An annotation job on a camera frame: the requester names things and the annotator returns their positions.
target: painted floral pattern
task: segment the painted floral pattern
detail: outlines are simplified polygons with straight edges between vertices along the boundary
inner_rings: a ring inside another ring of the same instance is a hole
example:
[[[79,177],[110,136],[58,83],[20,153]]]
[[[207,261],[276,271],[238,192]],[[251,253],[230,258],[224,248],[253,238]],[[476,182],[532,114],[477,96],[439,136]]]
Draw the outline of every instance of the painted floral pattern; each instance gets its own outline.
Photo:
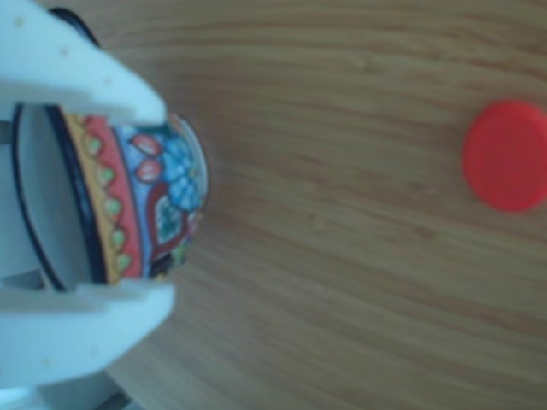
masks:
[[[197,164],[188,145],[181,138],[170,138],[163,151],[164,178],[168,184],[171,203],[188,213],[201,205],[202,198],[197,188]]]

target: ceramic cup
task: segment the ceramic cup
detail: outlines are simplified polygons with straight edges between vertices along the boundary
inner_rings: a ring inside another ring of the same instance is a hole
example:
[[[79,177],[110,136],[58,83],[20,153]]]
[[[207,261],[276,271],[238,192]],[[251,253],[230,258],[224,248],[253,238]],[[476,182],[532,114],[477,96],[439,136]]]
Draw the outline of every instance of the ceramic cup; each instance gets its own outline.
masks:
[[[12,162],[22,219],[56,287],[158,278],[185,260],[209,176],[178,115],[157,127],[110,127],[103,117],[23,106]]]

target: red circle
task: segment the red circle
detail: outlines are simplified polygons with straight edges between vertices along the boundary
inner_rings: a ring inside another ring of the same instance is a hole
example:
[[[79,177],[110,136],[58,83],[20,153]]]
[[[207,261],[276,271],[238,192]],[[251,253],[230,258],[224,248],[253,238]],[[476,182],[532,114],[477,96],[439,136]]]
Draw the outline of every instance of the red circle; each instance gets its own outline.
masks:
[[[463,172],[477,196],[502,211],[525,211],[547,196],[547,117],[520,101],[492,104],[473,123]]]

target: black rim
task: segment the black rim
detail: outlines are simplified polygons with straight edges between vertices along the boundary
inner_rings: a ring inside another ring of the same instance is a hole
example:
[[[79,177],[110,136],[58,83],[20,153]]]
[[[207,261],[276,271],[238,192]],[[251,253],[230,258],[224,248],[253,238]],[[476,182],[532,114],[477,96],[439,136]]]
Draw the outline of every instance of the black rim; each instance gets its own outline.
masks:
[[[58,108],[49,106],[44,108],[48,118],[51,121],[51,125],[54,128],[56,134],[56,140],[59,143],[59,148],[62,152],[62,158],[65,163],[65,167],[70,176],[70,184],[73,190],[74,197],[77,202],[78,216],[80,225],[82,228],[82,234],[84,236],[86,253],[91,269],[91,281],[93,283],[106,283],[106,267],[104,265],[103,249],[101,247],[101,241],[99,239],[95,214],[93,207],[91,206],[91,200],[85,186],[84,175],[81,167],[79,166],[78,156],[69,137],[69,132],[62,118],[61,111]],[[19,131],[21,127],[21,115],[23,106],[19,105],[15,111],[15,120],[13,127],[13,149],[12,149],[12,161],[14,165],[15,176],[15,191],[19,199],[21,206],[21,212],[23,214],[23,220],[25,221],[26,228],[30,233],[31,242],[36,250],[38,258],[42,262],[44,271],[53,287],[56,290],[67,290],[66,286],[62,284],[62,281],[57,277],[55,270],[50,264],[50,261],[45,253],[38,233],[32,224],[28,206],[25,198],[25,191],[21,182],[21,164],[18,156],[19,152]]]
[[[93,35],[93,32],[91,32],[90,28],[84,23],[82,19],[80,19],[77,14],[62,7],[55,7],[54,9],[50,9],[50,13],[57,16],[61,20],[66,21],[68,24],[74,27],[83,37],[89,39],[97,47],[101,47],[101,45]]]

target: cup rim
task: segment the cup rim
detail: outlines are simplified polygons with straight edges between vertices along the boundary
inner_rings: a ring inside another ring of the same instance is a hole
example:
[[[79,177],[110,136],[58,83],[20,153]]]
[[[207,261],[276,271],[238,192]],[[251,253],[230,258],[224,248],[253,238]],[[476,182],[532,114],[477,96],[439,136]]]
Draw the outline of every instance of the cup rim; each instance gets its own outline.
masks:
[[[21,128],[21,116],[25,105],[20,104],[15,110],[15,117],[12,129],[12,166],[14,169],[15,179],[15,192],[20,204],[23,220],[25,221],[26,228],[31,238],[31,243],[36,250],[37,256],[42,264],[44,272],[54,288],[57,290],[67,290],[65,284],[62,283],[59,276],[53,269],[50,259],[46,254],[44,247],[42,246],[38,231],[36,230],[31,214],[28,207],[28,203],[25,199],[25,188],[22,183],[21,176],[21,159],[19,156],[19,142],[20,142],[20,128]],[[80,229],[82,237],[85,241],[85,252],[87,253],[88,263],[90,265],[90,281],[92,283],[107,283],[107,272],[103,258],[103,249],[101,246],[100,236],[97,230],[97,220],[95,211],[91,205],[91,199],[89,192],[85,185],[85,178],[83,171],[78,162],[78,156],[70,138],[67,125],[62,118],[62,114],[59,108],[55,106],[37,107],[37,109],[45,110],[46,116],[51,123],[53,132],[56,135],[56,141],[59,144],[59,150],[61,151],[64,167],[67,170],[68,178],[70,180],[71,191],[76,201],[76,208],[79,217]]]

